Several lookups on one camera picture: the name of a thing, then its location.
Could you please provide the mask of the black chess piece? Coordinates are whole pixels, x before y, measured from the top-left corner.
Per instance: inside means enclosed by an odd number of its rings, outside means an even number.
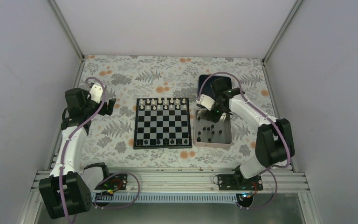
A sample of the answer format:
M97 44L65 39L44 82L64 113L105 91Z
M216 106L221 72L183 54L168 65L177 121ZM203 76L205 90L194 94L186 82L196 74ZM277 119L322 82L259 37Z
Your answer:
M164 144L164 145L169 145L169 139L168 139L168 138L164 138L164 139L163 139L163 144Z

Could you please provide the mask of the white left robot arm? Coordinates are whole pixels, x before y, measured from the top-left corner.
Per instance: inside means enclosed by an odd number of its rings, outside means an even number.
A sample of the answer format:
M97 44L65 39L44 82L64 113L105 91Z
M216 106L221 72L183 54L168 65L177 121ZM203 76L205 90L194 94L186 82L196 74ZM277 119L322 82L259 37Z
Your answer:
M89 135L91 119L97 114L110 116L116 100L104 100L104 89L98 84L90 90L74 88L65 91L68 116L62 117L62 142L53 170L39 182L39 192L52 219L87 212L92 191L107 188L111 176L105 163L87 165L80 174L80 157Z

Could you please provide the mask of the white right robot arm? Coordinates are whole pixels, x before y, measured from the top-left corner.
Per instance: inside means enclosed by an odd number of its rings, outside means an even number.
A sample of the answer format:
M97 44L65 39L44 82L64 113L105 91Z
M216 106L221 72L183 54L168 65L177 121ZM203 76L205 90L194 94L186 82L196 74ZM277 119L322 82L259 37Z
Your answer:
M214 97L198 93L197 104L206 108L206 118L216 123L233 113L256 131L255 155L234 170L234 185L247 189L252 178L271 168L286 168L295 154L291 124L264 112L244 93L242 86L230 88L222 78L211 83Z

